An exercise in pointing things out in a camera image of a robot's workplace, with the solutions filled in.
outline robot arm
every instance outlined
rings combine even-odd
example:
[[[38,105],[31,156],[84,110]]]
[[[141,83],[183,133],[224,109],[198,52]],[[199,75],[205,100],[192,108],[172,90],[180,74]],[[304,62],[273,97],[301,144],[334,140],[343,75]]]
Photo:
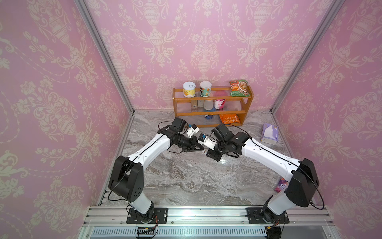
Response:
[[[142,222],[150,221],[154,211],[154,203],[142,192],[143,172],[149,164],[173,144],[182,148],[183,152],[204,149],[194,136],[199,131],[196,125],[190,125],[186,134],[180,134],[185,124],[186,121],[175,118],[171,125],[158,130],[155,137],[140,150],[128,157],[119,156],[115,160],[108,187],[112,192],[126,199],[136,210],[137,218]]]
[[[217,140],[212,141],[207,135],[200,135],[198,139],[200,144],[209,148],[207,157],[220,161],[223,154],[236,158],[244,155],[269,167],[290,182],[286,189],[270,197],[263,206],[261,216],[266,221],[276,222],[285,210],[295,205],[309,205],[319,186],[312,161],[299,161],[285,156],[262,145],[244,132],[234,135],[224,124],[214,128],[212,133]]]

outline floral wallpaper pattern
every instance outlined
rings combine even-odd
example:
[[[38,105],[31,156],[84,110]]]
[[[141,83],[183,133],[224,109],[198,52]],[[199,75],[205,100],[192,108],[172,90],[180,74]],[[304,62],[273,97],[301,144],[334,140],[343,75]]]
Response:
[[[382,1],[345,1],[276,117],[343,239],[382,226]]]
[[[269,109],[331,0],[85,0],[135,109],[186,81],[247,79]]]
[[[0,238],[77,238],[129,113],[73,1],[0,0]]]

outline gray marble surface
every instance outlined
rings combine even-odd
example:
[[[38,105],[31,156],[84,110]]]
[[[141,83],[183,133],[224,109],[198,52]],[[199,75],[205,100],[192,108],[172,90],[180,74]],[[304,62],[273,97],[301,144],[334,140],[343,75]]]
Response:
[[[174,113],[136,112],[122,155],[127,157],[149,142],[157,133],[158,123],[165,120],[173,121]],[[250,112],[242,128],[260,141],[263,123],[273,123],[269,111]],[[211,129],[201,128],[200,132],[210,134]],[[229,129],[235,134],[239,132],[235,127]],[[288,155],[281,141],[276,145],[264,145]],[[170,150],[180,151],[176,146]],[[165,151],[146,169],[143,192],[155,205],[263,205],[276,194],[274,188],[279,178],[274,171],[244,156],[223,155],[222,160],[216,162],[202,152],[174,154]],[[110,198],[119,196],[112,193]],[[108,201],[106,205],[126,205],[126,202]]]

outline metal base plate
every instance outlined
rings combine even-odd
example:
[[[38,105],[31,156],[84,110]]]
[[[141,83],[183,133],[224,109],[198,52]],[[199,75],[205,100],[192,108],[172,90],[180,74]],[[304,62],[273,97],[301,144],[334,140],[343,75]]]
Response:
[[[154,208],[154,215],[157,215],[158,224],[166,224],[167,223],[167,212],[168,208]],[[141,221],[137,219],[137,212],[133,208],[130,208],[129,215],[126,220],[126,224],[142,224]],[[155,224],[155,221],[151,220],[147,224]]]
[[[247,214],[257,214],[257,215],[260,215],[261,214],[261,209],[262,208],[246,208],[247,210]],[[288,224],[289,223],[289,218],[288,218],[288,215],[285,214],[284,216],[284,213],[279,215],[278,218],[280,219],[280,222],[278,223],[279,225],[280,224]],[[264,223],[269,223],[267,221],[265,221],[261,216],[249,216],[248,217],[248,222],[250,224],[264,224]]]

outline snack can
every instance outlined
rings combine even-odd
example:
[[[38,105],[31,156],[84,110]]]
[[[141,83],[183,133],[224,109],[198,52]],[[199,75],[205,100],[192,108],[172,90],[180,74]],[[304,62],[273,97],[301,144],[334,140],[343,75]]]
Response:
[[[202,81],[200,83],[200,96],[208,97],[211,95],[212,84],[209,81]]]
[[[183,84],[183,95],[187,98],[195,96],[196,85],[194,82],[188,81]]]

